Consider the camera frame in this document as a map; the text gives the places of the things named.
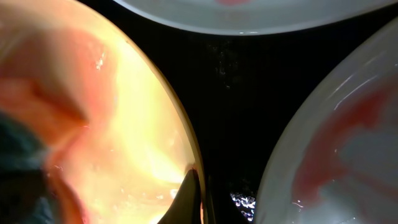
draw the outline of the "white bowl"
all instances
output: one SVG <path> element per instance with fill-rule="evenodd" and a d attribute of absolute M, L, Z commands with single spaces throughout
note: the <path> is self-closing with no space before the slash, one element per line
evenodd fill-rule
<path fill-rule="evenodd" d="M 397 0 L 114 0 L 178 29 L 219 35 L 275 34 L 358 16 Z"/>
<path fill-rule="evenodd" d="M 52 36 L 65 29 L 79 31 Z M 157 223 L 192 164 L 204 195 L 197 142 L 180 102 L 144 53 L 94 10 L 71 0 L 0 0 L 0 73 L 33 78 L 53 101 L 75 105 L 88 119 L 88 133 L 104 124 L 114 133 L 94 137 L 92 148 L 78 147 L 62 163 L 90 218 Z M 113 115 L 100 118 L 99 108 Z M 103 146 L 112 136 L 120 147 Z"/>
<path fill-rule="evenodd" d="M 398 19 L 296 112 L 264 171 L 254 223 L 398 223 Z"/>

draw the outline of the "dark table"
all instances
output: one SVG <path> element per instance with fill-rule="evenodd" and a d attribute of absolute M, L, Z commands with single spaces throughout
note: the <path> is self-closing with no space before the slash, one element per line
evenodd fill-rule
<path fill-rule="evenodd" d="M 112 0 L 80 0 L 123 30 L 159 67 L 196 132 L 207 174 L 255 196 L 267 160 L 311 91 L 398 16 L 398 4 L 285 34 L 230 37 L 157 24 Z"/>

